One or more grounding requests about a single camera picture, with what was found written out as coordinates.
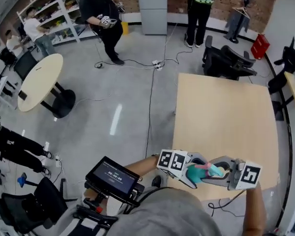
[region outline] red toolbox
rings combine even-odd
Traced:
[[[262,59],[270,44],[264,35],[258,34],[258,37],[251,47],[251,52],[255,59]]]

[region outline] black frame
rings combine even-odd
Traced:
[[[117,168],[118,170],[130,175],[131,177],[134,178],[133,184],[129,190],[128,193],[124,193],[117,188],[113,187],[109,183],[105,182],[104,180],[100,179],[97,177],[94,172],[97,170],[97,168],[102,165],[103,162],[106,162],[113,167]],[[112,196],[117,196],[123,200],[129,199],[133,189],[135,188],[140,176],[138,174],[135,174],[134,172],[126,169],[125,167],[121,166],[120,164],[116,163],[112,159],[104,156],[102,160],[99,161],[99,163],[86,175],[86,180],[91,184],[94,185],[94,187],[97,187],[102,193],[106,195],[112,195]]]

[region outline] concrete floor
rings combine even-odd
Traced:
[[[143,64],[150,65],[153,60],[175,59],[178,52],[190,49],[184,46],[183,36],[186,28],[169,27],[168,36],[144,36],[141,26],[130,27],[130,34],[123,36],[118,43],[116,51],[121,59],[134,59]],[[213,36],[213,46],[221,48],[223,45],[231,46],[243,55],[248,51],[250,56],[251,43],[240,40],[233,44],[223,38],[220,33],[207,31]],[[96,48],[99,48],[101,57],[110,62],[104,52],[103,44],[96,39],[88,39],[80,44],[76,42],[56,47],[56,51],[63,55],[64,66],[59,83],[65,89],[76,93],[78,104],[67,117],[54,121],[52,114],[42,106],[37,106],[28,113],[12,110],[2,105],[0,107],[1,122],[7,128],[33,139],[42,145],[49,142],[52,153],[58,154],[62,159],[63,169],[55,185],[59,186],[60,178],[67,179],[67,193],[70,198],[80,196],[84,190],[85,175],[104,156],[127,165],[146,156],[148,136],[148,106],[150,87],[152,82],[152,69],[146,69],[135,62],[127,61],[125,66],[105,65],[104,69],[94,68],[94,63],[100,61]],[[179,72],[203,74],[202,56],[204,46],[193,48],[192,53],[179,54],[176,64],[172,60],[166,61],[162,71],[155,72],[154,86],[151,100],[151,132],[149,136],[147,155],[159,153],[161,149],[171,148],[175,116],[173,111],[176,105],[177,74]],[[33,52],[37,59],[40,53]],[[266,85],[272,78],[270,68],[265,59],[258,60],[253,68],[258,75],[251,77],[255,84]],[[14,72],[7,72],[9,80],[20,81]],[[52,102],[53,96],[48,96],[47,102]],[[122,106],[120,119],[114,135],[110,134],[112,119],[116,108]],[[285,122],[277,122],[279,136],[279,173],[280,184],[264,191],[264,201],[267,209],[267,228],[273,229],[281,210],[281,203],[285,195],[288,177],[288,136]],[[55,161],[44,160],[52,171],[51,180],[54,181],[60,172]],[[1,192],[11,194],[27,194],[34,188],[25,186],[23,189],[16,183],[16,178],[23,172],[28,180],[39,182],[41,174],[14,163],[0,162],[0,168],[7,173],[4,187]],[[145,177],[144,183],[149,185],[153,174]],[[211,209],[204,203],[207,212]],[[117,210],[117,205],[110,205],[111,210]],[[236,215],[244,215],[245,197],[239,197],[231,203],[227,210]],[[234,217],[230,213],[216,210],[214,220],[217,222],[223,235],[239,235],[242,230],[243,217]],[[40,235],[52,235],[52,229],[37,230]]]

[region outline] chair armrest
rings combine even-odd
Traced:
[[[206,48],[211,48],[212,47],[212,41],[213,41],[213,37],[212,36],[207,36],[206,37]]]
[[[250,59],[250,57],[249,57],[249,53],[248,53],[247,51],[244,51],[244,57],[245,57],[246,59]]]

